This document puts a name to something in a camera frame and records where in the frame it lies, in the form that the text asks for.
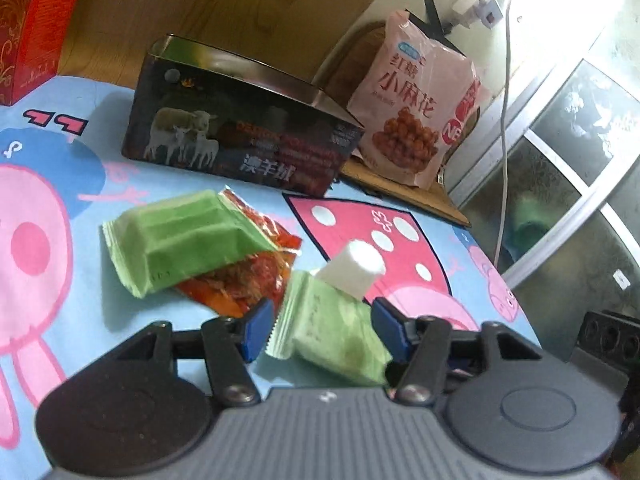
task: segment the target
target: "black tin box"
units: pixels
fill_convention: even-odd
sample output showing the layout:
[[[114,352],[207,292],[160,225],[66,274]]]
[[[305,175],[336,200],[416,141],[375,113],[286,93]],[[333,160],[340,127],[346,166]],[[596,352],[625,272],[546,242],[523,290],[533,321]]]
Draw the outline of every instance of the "black tin box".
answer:
[[[145,57],[122,154],[323,196],[363,132],[318,88],[169,35]]]

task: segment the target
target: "transparent plastic wrapper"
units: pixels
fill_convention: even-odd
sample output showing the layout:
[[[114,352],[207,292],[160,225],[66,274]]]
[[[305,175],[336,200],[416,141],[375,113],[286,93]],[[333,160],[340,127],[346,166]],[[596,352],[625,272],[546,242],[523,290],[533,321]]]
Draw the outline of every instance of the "transparent plastic wrapper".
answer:
[[[358,150],[367,166],[428,189],[486,97],[471,60],[427,38],[398,11],[386,20],[385,42],[347,109],[364,124]]]
[[[298,354],[356,384],[385,384],[385,367],[392,358],[371,326],[370,310],[353,296],[296,270],[266,353],[276,359]]]
[[[260,298],[273,301],[277,312],[289,282],[291,267],[300,254],[302,239],[267,215],[252,209],[231,189],[226,188],[222,194],[262,230],[277,250],[251,254],[234,264],[185,280],[177,288],[220,316],[242,317]]]
[[[278,250],[232,200],[210,190],[134,207],[102,232],[120,281],[136,298]]]

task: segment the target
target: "window pane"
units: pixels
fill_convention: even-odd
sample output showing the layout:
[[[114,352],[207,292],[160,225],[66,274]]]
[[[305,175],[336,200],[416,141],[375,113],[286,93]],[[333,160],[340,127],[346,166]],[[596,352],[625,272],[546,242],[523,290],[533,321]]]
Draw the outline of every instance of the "window pane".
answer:
[[[531,129],[590,186],[639,125],[640,103],[583,61]]]
[[[609,205],[618,213],[636,241],[640,240],[640,160],[616,186],[609,197]]]
[[[580,194],[527,139],[509,155],[507,215],[498,270],[504,272],[543,237]],[[471,233],[493,261],[500,223],[502,167],[462,207]]]
[[[588,310],[638,317],[639,283],[640,269],[597,212],[513,293],[542,348],[567,360]]]
[[[589,51],[597,67],[636,98],[640,95],[640,0],[625,0]]]

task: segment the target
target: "pink snack bag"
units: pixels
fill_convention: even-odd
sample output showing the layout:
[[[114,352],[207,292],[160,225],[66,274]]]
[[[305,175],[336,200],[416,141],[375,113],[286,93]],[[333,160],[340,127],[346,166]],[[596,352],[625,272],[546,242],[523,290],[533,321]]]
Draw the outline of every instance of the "pink snack bag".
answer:
[[[427,38],[408,12],[394,12],[347,105],[365,127],[360,155],[381,176],[429,189],[486,93],[471,60]]]

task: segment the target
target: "red snack package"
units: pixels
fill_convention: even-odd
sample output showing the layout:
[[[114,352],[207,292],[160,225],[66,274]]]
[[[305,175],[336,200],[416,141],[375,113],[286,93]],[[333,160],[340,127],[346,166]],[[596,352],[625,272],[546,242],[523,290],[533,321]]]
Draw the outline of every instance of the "red snack package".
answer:
[[[248,206],[229,188],[222,194],[236,204],[281,250],[253,254],[241,262],[191,278],[176,287],[220,316],[242,317],[260,298],[270,298],[277,312],[302,240]]]
[[[360,155],[381,176],[429,189],[485,94],[471,60],[427,38],[408,12],[394,12],[347,106],[366,129]]]

